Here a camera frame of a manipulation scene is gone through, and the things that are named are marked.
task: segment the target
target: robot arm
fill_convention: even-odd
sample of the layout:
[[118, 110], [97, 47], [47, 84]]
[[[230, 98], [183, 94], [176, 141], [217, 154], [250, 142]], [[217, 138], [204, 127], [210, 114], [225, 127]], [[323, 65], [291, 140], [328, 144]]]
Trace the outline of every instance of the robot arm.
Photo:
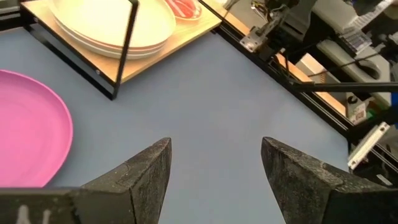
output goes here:
[[[317, 1], [265, 0], [268, 23], [253, 27], [249, 35], [241, 40], [241, 45], [252, 53], [260, 53], [260, 57], [267, 61], [282, 48], [299, 44], [310, 27], [312, 9]], [[348, 0], [346, 3], [352, 5], [357, 15], [361, 16], [373, 11], [381, 1]]]

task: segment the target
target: machine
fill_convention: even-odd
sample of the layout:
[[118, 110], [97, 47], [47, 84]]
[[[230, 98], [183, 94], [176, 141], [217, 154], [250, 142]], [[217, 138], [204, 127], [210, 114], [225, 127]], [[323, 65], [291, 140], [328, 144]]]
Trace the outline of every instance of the machine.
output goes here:
[[[362, 29], [392, 3], [393, 0], [266, 0], [263, 7], [266, 10], [259, 11], [264, 13], [267, 23], [262, 27], [253, 27], [250, 33], [240, 40], [240, 44], [266, 64], [277, 60], [275, 55], [282, 53], [286, 60], [285, 65], [280, 66], [281, 69], [278, 74], [299, 92], [398, 92], [397, 83], [391, 83], [388, 62], [379, 56], [379, 52], [371, 49], [375, 53], [370, 55], [367, 53], [365, 57], [358, 58], [364, 50], [369, 52], [372, 44], [371, 39], [362, 32]], [[379, 57], [385, 63], [382, 63], [382, 71], [379, 71], [376, 75], [387, 76], [387, 79], [379, 83], [351, 82], [339, 84], [304, 83], [294, 79], [289, 72], [288, 61], [292, 61], [289, 57], [298, 53], [299, 56], [293, 59], [296, 62], [297, 59], [307, 53], [307, 48], [324, 42], [326, 39], [343, 49], [341, 51], [345, 51], [347, 57], [352, 60], [351, 63], [340, 65], [334, 69], [338, 70], [348, 65], [356, 65], [359, 68], [365, 67], [367, 64], [374, 65], [372, 59]], [[389, 47], [386, 49], [390, 51], [390, 54], [398, 54], [397, 48]], [[349, 142], [356, 146], [350, 150], [351, 154], [348, 158], [348, 166], [351, 170], [356, 169], [359, 164], [366, 161], [369, 152], [372, 150], [374, 154], [381, 155], [378, 159], [382, 161], [382, 165], [391, 165], [391, 162], [387, 162], [388, 159], [385, 157], [388, 155], [389, 159], [390, 157], [393, 158], [394, 156], [390, 156], [391, 151], [381, 149], [380, 152], [376, 152], [374, 147], [390, 127], [398, 122], [397, 109], [398, 106], [394, 105], [388, 112], [382, 113], [383, 116], [388, 114], [387, 121], [384, 118], [371, 119], [350, 130]], [[390, 168], [394, 174], [389, 175], [389, 177], [398, 174], [395, 166]], [[385, 181], [384, 176], [380, 176], [374, 181], [386, 186], [392, 185], [389, 181]]]
[[[356, 32], [358, 29], [371, 22], [391, 2], [383, 0], [265, 0], [264, 9], [266, 10], [261, 11], [268, 22], [262, 27], [253, 27], [250, 34], [241, 40], [241, 44], [248, 51], [257, 52], [265, 61], [282, 49], [285, 49], [284, 55], [291, 54], [291, 49], [304, 41], [311, 25], [312, 12], [339, 36], [345, 39], [353, 38], [353, 34], [358, 34]], [[363, 48], [364, 45], [352, 47]]]

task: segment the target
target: sticker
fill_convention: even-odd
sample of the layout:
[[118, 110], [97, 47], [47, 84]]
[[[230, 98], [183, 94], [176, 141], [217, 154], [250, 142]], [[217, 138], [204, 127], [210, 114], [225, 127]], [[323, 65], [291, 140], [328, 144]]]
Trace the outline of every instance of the sticker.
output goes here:
[[358, 124], [366, 120], [366, 103], [361, 103], [353, 110], [353, 114], [350, 116], [349, 120], [353, 124]]

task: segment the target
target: gray table surface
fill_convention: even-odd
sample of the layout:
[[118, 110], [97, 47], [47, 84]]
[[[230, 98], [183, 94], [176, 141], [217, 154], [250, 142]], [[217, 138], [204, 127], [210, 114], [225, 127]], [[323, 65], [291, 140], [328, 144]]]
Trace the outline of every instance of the gray table surface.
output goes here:
[[109, 101], [30, 36], [0, 33], [0, 68], [55, 90], [72, 114], [70, 155], [49, 187], [79, 186], [170, 136], [161, 224], [284, 223], [260, 157], [272, 136], [346, 170], [346, 141], [220, 36], [207, 34]]

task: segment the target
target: white plate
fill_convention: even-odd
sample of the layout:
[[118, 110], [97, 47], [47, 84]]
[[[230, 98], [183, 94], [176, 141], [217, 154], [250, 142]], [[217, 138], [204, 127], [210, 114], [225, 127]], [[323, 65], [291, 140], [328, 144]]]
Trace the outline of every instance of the white plate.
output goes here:
[[[87, 37], [84, 37], [84, 36], [78, 34], [76, 31], [71, 30], [70, 28], [68, 28], [65, 24], [63, 24], [63, 23], [62, 23], [61, 21], [59, 21], [57, 18], [54, 18], [54, 19], [55, 19], [55, 22], [56, 22], [59, 26], [62, 26], [62, 29], [63, 29], [63, 30], [66, 29], [67, 32], [68, 32], [69, 34], [71, 34], [71, 35], [74, 36], [74, 38], [76, 37], [76, 38], [78, 38], [78, 39], [80, 39], [80, 40], [84, 40], [84, 43], [86, 43], [86, 44], [90, 44], [90, 45], [92, 45], [92, 46], [94, 46], [94, 47], [97, 47], [97, 48], [99, 48], [99, 49], [103, 49], [103, 50], [106, 50], [106, 51], [110, 51], [110, 52], [116, 52], [116, 53], [118, 53], [118, 52], [121, 52], [121, 51], [122, 51], [122, 48], [121, 48], [121, 47], [112, 47], [112, 46], [109, 46], [109, 45], [101, 44], [101, 43], [96, 42], [96, 41], [94, 41], [94, 40], [87, 39]], [[164, 45], [165, 45], [165, 43], [160, 44], [160, 45], [158, 45], [158, 46], [156, 46], [156, 47], [152, 47], [152, 48], [142, 48], [142, 49], [135, 49], [135, 48], [131, 48], [131, 47], [130, 47], [127, 53], [128, 53], [128, 54], [146, 54], [146, 53], [152, 53], [153, 51], [156, 51], [156, 50], [159, 50], [159, 49], [163, 48]]]
[[[130, 47], [165, 42], [175, 29], [173, 11], [164, 0], [139, 2]], [[127, 0], [49, 0], [50, 10], [62, 24], [88, 39], [122, 47], [131, 11]]]
[[[111, 58], [117, 58], [120, 59], [121, 57], [121, 51], [119, 52], [112, 52], [112, 51], [108, 51], [108, 50], [104, 50], [101, 49], [99, 47], [95, 47], [89, 43], [86, 43], [83, 39], [75, 36], [74, 34], [71, 33], [71, 30], [69, 30], [68, 28], [66, 28], [64, 25], [62, 25], [61, 23], [59, 23], [57, 20], [55, 20], [55, 22], [58, 24], [58, 26], [61, 27], [61, 29], [71, 38], [73, 38], [75, 41], [77, 41], [80, 45], [82, 45], [84, 48], [100, 54], [100, 55], [104, 55], [107, 57], [111, 57]], [[159, 52], [160, 50], [162, 50], [162, 48], [160, 49], [156, 49], [153, 52], [149, 52], [149, 53], [144, 53], [144, 54], [127, 54], [127, 59], [128, 60], [133, 60], [133, 59], [140, 59], [140, 58], [146, 58], [146, 57], [150, 57], [152, 55], [155, 55], [157, 52]]]

